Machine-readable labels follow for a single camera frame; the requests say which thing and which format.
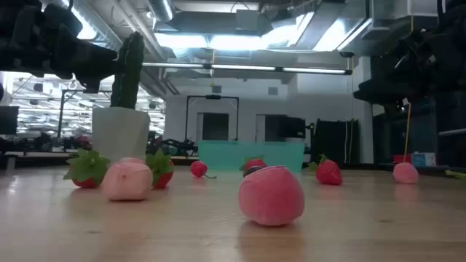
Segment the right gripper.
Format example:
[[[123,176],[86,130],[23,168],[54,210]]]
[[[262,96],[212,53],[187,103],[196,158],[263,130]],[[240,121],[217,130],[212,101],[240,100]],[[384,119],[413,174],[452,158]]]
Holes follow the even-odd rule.
[[[358,85],[354,98],[385,109],[402,109],[410,95],[448,91],[448,33],[415,31],[379,58],[378,79]]]

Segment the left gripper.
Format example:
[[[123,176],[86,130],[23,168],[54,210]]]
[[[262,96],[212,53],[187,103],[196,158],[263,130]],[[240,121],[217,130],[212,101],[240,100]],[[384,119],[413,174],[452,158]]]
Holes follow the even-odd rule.
[[[83,25],[71,10],[59,4],[48,4],[43,15],[42,70],[70,79],[84,61],[79,55],[88,48],[88,44],[77,38]],[[99,47],[94,58],[98,76],[110,76],[119,72],[116,51]],[[87,93],[98,93],[99,89],[99,78],[90,77],[86,80]]]

